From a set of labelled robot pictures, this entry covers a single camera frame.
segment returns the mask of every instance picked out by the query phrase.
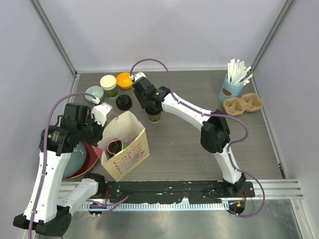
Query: yellow bowl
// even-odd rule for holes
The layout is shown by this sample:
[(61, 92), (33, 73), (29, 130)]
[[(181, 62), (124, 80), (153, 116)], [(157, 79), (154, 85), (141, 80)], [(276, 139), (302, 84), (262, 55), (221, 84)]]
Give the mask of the yellow bowl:
[(128, 72), (121, 73), (117, 76), (116, 82), (119, 87), (124, 90), (127, 90), (132, 87), (133, 82), (130, 79), (130, 74)]

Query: red plate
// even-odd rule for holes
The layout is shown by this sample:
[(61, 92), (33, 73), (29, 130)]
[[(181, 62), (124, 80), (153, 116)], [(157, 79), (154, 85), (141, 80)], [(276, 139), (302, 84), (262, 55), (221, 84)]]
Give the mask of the red plate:
[(86, 150), (86, 158), (85, 158), (84, 164), (79, 171), (77, 171), (75, 174), (73, 174), (72, 176), (68, 178), (76, 178), (87, 173), (99, 160), (99, 157), (94, 151), (93, 147), (85, 142), (82, 142), (82, 143)]

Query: floor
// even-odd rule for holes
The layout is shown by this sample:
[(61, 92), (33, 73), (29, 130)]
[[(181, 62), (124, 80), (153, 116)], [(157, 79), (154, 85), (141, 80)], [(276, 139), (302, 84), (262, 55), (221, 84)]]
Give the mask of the floor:
[[(81, 74), (76, 92), (84, 92), (99, 81), (105, 73)], [(175, 71), (171, 73), (174, 91), (183, 99), (215, 111), (222, 110), (218, 92), (225, 78), (226, 71)], [(166, 72), (146, 72), (147, 78), (156, 87), (167, 86)], [(250, 83), (242, 94), (254, 92)], [(130, 180), (215, 180), (222, 179), (221, 170), (215, 158), (200, 145), (200, 132), (186, 121), (169, 113), (162, 113), (158, 123), (151, 123), (141, 108), (133, 88), (119, 90), (132, 98), (132, 113), (144, 125), (147, 132), (150, 156), (134, 168), (123, 181)], [(114, 111), (122, 113), (115, 105), (115, 99), (104, 98), (113, 105)], [(93, 106), (84, 96), (76, 96), (75, 103)], [(258, 179), (282, 179), (272, 144), (261, 111), (244, 113), (238, 117), (244, 121), (250, 131), (248, 139), (234, 145), (233, 153), (240, 168), (251, 172)], [(243, 137), (244, 130), (233, 120), (227, 120), (232, 140)], [(111, 177), (98, 162), (91, 172)]]
[[(250, 214), (261, 201), (246, 204)], [(55, 239), (37, 235), (37, 239)], [(261, 214), (237, 218), (226, 211), (76, 212), (64, 239), (302, 239), (290, 200), (268, 200)]]

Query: white lid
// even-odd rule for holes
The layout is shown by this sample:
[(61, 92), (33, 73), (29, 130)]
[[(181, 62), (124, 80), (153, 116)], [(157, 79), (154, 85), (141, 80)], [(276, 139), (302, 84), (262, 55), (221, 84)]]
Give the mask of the white lid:
[(112, 75), (103, 76), (100, 85), (104, 90), (112, 90), (116, 87), (116, 78)]

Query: white wall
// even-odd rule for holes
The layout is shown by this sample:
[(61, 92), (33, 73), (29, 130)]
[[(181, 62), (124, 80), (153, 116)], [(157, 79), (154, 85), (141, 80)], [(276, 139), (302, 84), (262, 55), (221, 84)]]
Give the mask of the white wall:
[[(40, 0), (79, 71), (252, 64), (285, 0)], [(142, 68), (160, 68), (147, 63)]]
[(255, 73), (285, 171), (301, 185), (314, 230), (319, 221), (318, 9), (318, 0), (296, 1)]
[(12, 222), (31, 196), (40, 133), (72, 75), (29, 1), (1, 1), (0, 36), (0, 237), (17, 239), (24, 230)]

